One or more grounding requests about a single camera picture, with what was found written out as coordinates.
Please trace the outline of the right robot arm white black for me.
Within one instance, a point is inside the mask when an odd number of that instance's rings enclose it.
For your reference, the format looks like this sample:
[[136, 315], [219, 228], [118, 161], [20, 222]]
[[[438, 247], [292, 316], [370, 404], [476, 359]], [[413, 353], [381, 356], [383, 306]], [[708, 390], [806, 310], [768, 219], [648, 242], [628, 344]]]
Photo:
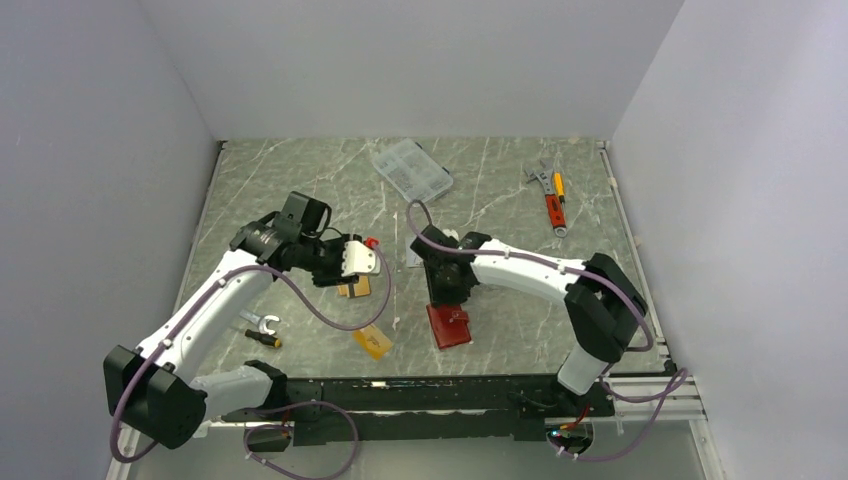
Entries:
[[555, 258], [479, 232], [457, 239], [435, 226], [417, 234], [410, 248], [423, 262], [434, 307], [459, 307], [474, 287], [489, 285], [566, 309], [576, 344], [550, 391], [553, 406], [564, 415], [588, 404], [589, 390], [632, 350], [637, 331], [650, 331], [645, 299], [607, 254], [595, 253], [587, 260]]

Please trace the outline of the gold credit card stack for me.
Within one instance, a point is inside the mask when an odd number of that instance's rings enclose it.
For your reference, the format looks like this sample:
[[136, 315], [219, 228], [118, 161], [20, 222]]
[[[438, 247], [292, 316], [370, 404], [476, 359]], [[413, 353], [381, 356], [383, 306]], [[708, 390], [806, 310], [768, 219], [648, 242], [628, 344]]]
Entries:
[[352, 283], [339, 285], [337, 291], [340, 296], [349, 299], [369, 296], [371, 294], [369, 278], [360, 276]]

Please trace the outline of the single gold credit card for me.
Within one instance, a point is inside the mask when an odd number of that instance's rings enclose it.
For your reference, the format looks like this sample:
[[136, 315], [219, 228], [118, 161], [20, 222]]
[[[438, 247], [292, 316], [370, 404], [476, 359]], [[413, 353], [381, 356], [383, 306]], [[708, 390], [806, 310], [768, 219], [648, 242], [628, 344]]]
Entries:
[[352, 337], [375, 361], [382, 359], [393, 347], [393, 341], [375, 324], [353, 331]]

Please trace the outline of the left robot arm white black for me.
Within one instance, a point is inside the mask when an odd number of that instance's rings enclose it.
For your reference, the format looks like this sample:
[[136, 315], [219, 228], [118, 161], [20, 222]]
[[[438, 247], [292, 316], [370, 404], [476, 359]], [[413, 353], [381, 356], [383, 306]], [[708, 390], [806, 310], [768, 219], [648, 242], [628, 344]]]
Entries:
[[290, 404], [288, 377], [261, 361], [201, 376], [215, 341], [254, 297], [287, 272], [309, 273], [317, 287], [350, 284], [375, 273], [380, 260], [355, 233], [327, 239], [331, 207], [299, 192], [282, 209], [241, 227], [218, 265], [186, 304], [133, 348], [115, 346], [103, 361], [107, 406], [112, 417], [110, 448], [121, 463], [140, 459], [119, 445], [130, 427], [150, 447], [176, 449], [206, 421], [253, 411], [264, 420]]

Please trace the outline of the red leather card holder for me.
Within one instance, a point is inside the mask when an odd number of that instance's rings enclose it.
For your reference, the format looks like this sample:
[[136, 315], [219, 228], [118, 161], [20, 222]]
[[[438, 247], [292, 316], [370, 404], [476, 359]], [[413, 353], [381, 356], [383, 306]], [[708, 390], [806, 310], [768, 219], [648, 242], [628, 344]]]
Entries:
[[440, 350], [472, 341], [468, 327], [469, 315], [460, 305], [428, 304], [426, 312], [435, 343]]

